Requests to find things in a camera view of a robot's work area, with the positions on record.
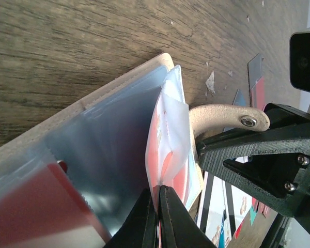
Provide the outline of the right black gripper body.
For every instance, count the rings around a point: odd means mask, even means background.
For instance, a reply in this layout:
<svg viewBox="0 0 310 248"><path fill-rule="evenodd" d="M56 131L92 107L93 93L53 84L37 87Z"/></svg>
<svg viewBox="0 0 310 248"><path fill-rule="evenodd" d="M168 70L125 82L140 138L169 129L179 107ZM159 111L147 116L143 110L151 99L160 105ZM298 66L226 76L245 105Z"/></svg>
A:
<svg viewBox="0 0 310 248"><path fill-rule="evenodd" d="M310 235L310 154L266 155L264 203L294 218Z"/></svg>

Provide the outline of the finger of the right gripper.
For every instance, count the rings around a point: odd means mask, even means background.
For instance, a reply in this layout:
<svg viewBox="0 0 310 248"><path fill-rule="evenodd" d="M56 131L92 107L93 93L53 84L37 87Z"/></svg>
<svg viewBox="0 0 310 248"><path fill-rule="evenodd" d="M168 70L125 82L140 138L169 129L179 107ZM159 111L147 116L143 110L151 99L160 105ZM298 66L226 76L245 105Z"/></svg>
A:
<svg viewBox="0 0 310 248"><path fill-rule="evenodd" d="M266 155L310 154L310 122L265 132L231 130L218 138L198 147L201 168L263 203Z"/></svg>
<svg viewBox="0 0 310 248"><path fill-rule="evenodd" d="M265 106L264 112L270 119L269 129L310 122L309 113L289 105L268 103Z"/></svg>

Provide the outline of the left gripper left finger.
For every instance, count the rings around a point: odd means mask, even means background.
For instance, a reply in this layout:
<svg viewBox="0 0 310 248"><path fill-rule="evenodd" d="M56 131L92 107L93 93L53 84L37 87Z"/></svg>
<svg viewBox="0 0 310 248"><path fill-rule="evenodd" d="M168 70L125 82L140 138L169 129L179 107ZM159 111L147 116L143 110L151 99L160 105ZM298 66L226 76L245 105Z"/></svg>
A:
<svg viewBox="0 0 310 248"><path fill-rule="evenodd" d="M108 247L155 247L157 218L149 189L144 189L119 231L104 246Z"/></svg>

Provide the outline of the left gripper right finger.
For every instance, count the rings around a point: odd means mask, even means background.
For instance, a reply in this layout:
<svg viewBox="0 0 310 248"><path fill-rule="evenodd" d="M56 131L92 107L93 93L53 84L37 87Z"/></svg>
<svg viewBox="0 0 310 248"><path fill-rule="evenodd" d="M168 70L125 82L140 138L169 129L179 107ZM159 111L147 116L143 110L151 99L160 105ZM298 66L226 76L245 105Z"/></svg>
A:
<svg viewBox="0 0 310 248"><path fill-rule="evenodd" d="M162 247L215 247L197 227L172 187L160 187L159 217Z"/></svg>

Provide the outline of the beige leather card holder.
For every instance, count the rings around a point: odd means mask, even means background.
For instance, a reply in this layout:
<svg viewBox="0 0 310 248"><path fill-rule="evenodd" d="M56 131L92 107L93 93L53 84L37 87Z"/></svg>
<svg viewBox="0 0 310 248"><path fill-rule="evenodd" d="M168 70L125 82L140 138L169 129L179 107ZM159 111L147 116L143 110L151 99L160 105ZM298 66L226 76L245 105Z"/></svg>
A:
<svg viewBox="0 0 310 248"><path fill-rule="evenodd" d="M48 164L58 164L112 238L142 191L150 190L149 128L161 85L175 66L168 53L160 54L2 146L0 197ZM261 110L226 104L189 108L189 120L197 167L200 134L226 127L263 132L270 125ZM159 202L154 210L155 247L162 247Z"/></svg>

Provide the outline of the red card black stripe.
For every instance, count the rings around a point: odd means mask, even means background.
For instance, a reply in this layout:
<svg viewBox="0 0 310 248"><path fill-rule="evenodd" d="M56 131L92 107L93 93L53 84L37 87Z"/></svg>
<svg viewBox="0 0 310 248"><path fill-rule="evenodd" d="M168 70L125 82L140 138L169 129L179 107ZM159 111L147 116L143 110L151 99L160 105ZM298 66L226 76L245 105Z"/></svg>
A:
<svg viewBox="0 0 310 248"><path fill-rule="evenodd" d="M104 247L110 239L58 164L0 197L0 247Z"/></svg>

